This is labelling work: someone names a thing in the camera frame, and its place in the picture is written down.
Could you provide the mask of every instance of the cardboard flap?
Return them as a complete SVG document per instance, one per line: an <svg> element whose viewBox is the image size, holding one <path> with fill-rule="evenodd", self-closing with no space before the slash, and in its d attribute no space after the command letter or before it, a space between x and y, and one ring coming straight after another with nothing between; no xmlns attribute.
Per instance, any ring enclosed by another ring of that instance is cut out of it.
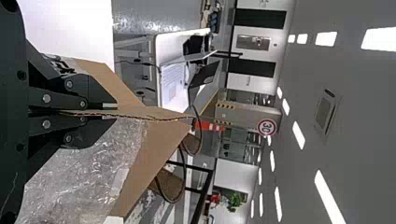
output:
<svg viewBox="0 0 396 224"><path fill-rule="evenodd" d="M165 110L155 106L144 106L131 90L104 63L80 59L75 62L81 70L94 77L118 102L118 110L65 110L77 116L114 116L153 121L171 121L191 118L190 115Z"/></svg>
<svg viewBox="0 0 396 224"><path fill-rule="evenodd" d="M111 216L126 217L128 215L140 195L187 135L189 129L189 125L181 122L148 124L148 135L143 140L142 148L123 184L120 197L110 213Z"/></svg>
<svg viewBox="0 0 396 224"><path fill-rule="evenodd" d="M96 79L118 102L119 109L125 106L144 106L131 90L120 80L104 63L95 63L81 59L75 59L77 65L87 71Z"/></svg>

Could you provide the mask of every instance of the robotic arm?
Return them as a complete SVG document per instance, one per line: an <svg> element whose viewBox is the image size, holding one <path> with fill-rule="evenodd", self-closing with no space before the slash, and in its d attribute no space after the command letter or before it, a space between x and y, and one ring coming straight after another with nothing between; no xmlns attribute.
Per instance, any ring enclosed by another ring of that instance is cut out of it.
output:
<svg viewBox="0 0 396 224"><path fill-rule="evenodd" d="M15 0L0 0L0 224L14 223L24 185L59 147L92 146L116 121L70 117L61 110L114 109L91 76L26 40Z"/></svg>

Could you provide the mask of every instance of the speed limit sign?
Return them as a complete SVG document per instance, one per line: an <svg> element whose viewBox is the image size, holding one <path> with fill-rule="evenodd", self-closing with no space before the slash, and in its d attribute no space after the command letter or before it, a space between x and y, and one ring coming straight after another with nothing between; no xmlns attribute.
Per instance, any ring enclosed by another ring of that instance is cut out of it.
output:
<svg viewBox="0 0 396 224"><path fill-rule="evenodd" d="M258 129L261 135L274 135L276 133L276 123L271 119L263 119L259 122Z"/></svg>

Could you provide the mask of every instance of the ceiling light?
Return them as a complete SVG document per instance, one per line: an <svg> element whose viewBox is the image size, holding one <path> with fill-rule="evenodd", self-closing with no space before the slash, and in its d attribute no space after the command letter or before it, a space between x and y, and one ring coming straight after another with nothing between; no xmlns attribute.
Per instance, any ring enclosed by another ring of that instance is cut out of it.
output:
<svg viewBox="0 0 396 224"><path fill-rule="evenodd" d="M276 94L277 94L277 97L279 97L279 100L281 100L283 97L283 91L280 89L280 87L277 88Z"/></svg>
<svg viewBox="0 0 396 224"><path fill-rule="evenodd" d="M275 157L274 157L274 151L271 151L270 153L270 161L271 161L271 170L272 172L275 170Z"/></svg>
<svg viewBox="0 0 396 224"><path fill-rule="evenodd" d="M263 204L262 204L262 193L260 194L260 217L264 213Z"/></svg>
<svg viewBox="0 0 396 224"><path fill-rule="evenodd" d="M289 43L294 43L295 40L296 40L296 35L289 35L289 39L288 39Z"/></svg>
<svg viewBox="0 0 396 224"><path fill-rule="evenodd" d="M262 185L262 168L259 169L259 185Z"/></svg>
<svg viewBox="0 0 396 224"><path fill-rule="evenodd" d="M329 186L320 170L318 170L317 175L315 176L315 185L317 186L320 198L324 203L332 224L346 224L340 208L337 206L337 203L330 192Z"/></svg>
<svg viewBox="0 0 396 224"><path fill-rule="evenodd" d="M361 44L362 49L396 51L396 27L368 29Z"/></svg>
<svg viewBox="0 0 396 224"><path fill-rule="evenodd" d="M251 206L250 206L250 217L254 218L254 200L251 201Z"/></svg>
<svg viewBox="0 0 396 224"><path fill-rule="evenodd" d="M262 151L259 151L259 156L257 157L257 163L262 161Z"/></svg>
<svg viewBox="0 0 396 224"><path fill-rule="evenodd" d="M298 35L297 44L306 44L307 40L308 40L308 34Z"/></svg>
<svg viewBox="0 0 396 224"><path fill-rule="evenodd" d="M286 115L288 116L289 112L290 112L290 106L286 99L283 99L282 107L283 107L283 110L285 111Z"/></svg>
<svg viewBox="0 0 396 224"><path fill-rule="evenodd" d="M334 46L336 38L337 32L318 33L315 44L319 46L332 47Z"/></svg>
<svg viewBox="0 0 396 224"><path fill-rule="evenodd" d="M294 136L297 139L297 142L298 142L298 145L300 146L300 149L303 150L304 149L304 145L305 145L305 137L303 135L303 132L301 132L300 126L298 125L297 121L294 121L293 133L294 133Z"/></svg>
<svg viewBox="0 0 396 224"><path fill-rule="evenodd" d="M280 196L279 196L279 188L275 189L275 202L276 202L276 212L277 212L277 221L280 222L282 220L282 206L280 204Z"/></svg>

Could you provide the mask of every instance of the bubble wrap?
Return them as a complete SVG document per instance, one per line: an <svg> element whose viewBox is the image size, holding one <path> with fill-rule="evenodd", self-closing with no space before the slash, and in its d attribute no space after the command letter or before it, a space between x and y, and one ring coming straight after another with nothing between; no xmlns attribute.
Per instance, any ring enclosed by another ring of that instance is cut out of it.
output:
<svg viewBox="0 0 396 224"><path fill-rule="evenodd" d="M103 223L134 163L146 123L118 119L82 150L60 149L26 184L18 224Z"/></svg>
<svg viewBox="0 0 396 224"><path fill-rule="evenodd" d="M201 0L113 0L113 32L156 35L200 28Z"/></svg>

